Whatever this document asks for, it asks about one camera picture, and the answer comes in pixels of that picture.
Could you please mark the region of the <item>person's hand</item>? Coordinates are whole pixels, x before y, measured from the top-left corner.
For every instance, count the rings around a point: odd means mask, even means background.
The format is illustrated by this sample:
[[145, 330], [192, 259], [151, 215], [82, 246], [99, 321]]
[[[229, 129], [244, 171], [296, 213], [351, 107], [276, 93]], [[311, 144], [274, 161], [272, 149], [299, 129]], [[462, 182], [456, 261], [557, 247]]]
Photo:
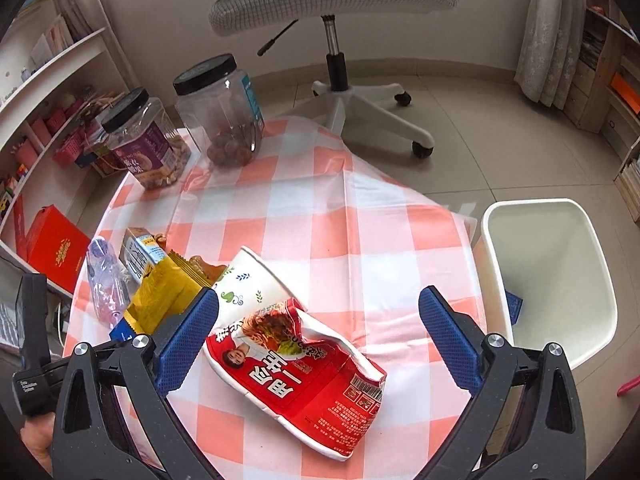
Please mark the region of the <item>person's hand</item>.
[[23, 444], [48, 474], [52, 474], [50, 446], [53, 441], [54, 423], [54, 413], [26, 418], [20, 431]]

